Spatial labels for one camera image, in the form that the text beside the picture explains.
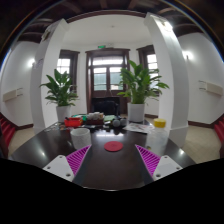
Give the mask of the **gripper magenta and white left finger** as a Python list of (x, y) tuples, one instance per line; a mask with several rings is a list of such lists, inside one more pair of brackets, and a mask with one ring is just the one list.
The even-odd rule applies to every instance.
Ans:
[(72, 182), (90, 148), (91, 146), (87, 145), (72, 152), (68, 156), (58, 155), (44, 167), (44, 170)]

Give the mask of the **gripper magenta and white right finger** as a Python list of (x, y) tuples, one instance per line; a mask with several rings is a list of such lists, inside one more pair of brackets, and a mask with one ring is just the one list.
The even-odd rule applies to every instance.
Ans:
[(136, 149), (140, 154), (140, 157), (154, 181), (164, 178), (174, 172), (182, 169), (182, 167), (177, 164), (168, 155), (158, 156), (148, 149), (142, 146), (136, 145)]

